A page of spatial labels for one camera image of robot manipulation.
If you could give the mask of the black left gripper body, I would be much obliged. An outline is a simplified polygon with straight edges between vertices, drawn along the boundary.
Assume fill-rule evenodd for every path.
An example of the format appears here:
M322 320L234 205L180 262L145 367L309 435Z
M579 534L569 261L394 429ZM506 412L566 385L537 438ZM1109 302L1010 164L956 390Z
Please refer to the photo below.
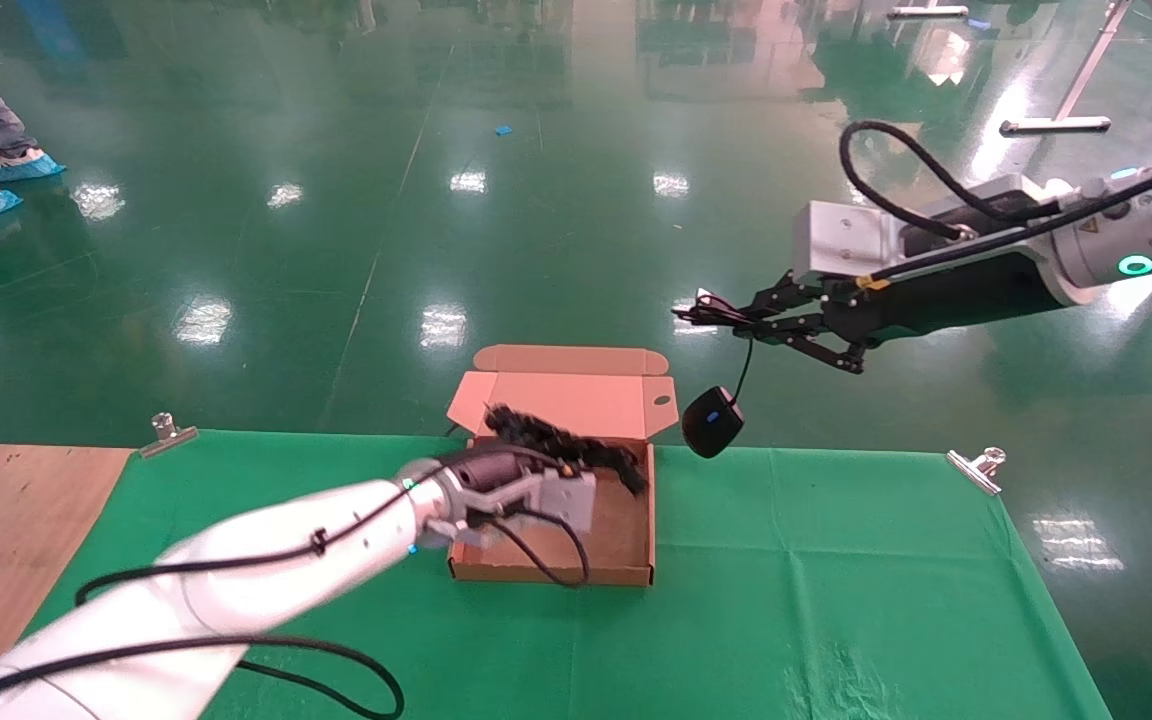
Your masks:
M550 525L577 538L577 467L526 448L465 448L435 457L431 544L492 546Z

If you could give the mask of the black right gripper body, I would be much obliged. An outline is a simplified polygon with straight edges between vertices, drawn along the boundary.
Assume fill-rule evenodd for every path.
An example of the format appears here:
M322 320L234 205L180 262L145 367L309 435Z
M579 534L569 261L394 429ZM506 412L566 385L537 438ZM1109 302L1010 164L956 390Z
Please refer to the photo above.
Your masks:
M938 331L1051 313L1073 304L1073 286L1051 242L1018 245L947 263L950 242L901 222L887 211L823 202L820 205L820 300L824 328L869 348ZM855 278L922 256L935 265L890 283L858 291Z

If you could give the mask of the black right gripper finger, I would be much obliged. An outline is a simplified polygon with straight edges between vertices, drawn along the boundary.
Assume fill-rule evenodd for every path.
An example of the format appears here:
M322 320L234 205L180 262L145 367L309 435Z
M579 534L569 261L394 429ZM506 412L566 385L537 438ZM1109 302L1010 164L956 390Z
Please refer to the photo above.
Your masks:
M818 306L826 291L817 283L795 281L791 272L776 279L776 283L755 291L753 300L735 310L736 323L771 323L797 306Z
M823 334L831 334L831 331L824 328L823 318L772 318L733 328L733 336L740 340L785 346L841 372L854 376L864 373L867 341L849 342L846 348L832 348L820 342Z

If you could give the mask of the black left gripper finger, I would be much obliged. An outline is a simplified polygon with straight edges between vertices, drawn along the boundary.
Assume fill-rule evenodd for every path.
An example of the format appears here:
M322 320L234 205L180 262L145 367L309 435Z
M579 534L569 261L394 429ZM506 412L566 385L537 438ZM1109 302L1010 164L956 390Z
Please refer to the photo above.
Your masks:
M577 450L567 430L554 427L548 420L530 414L518 414L509 406L488 406L484 415L485 427L500 442L561 461L575 461Z
M641 461L632 450L621 445L608 445L602 439L573 438L566 439L562 446L567 460L581 468L602 468L616 473L631 495L643 495L650 487L646 475L641 470Z

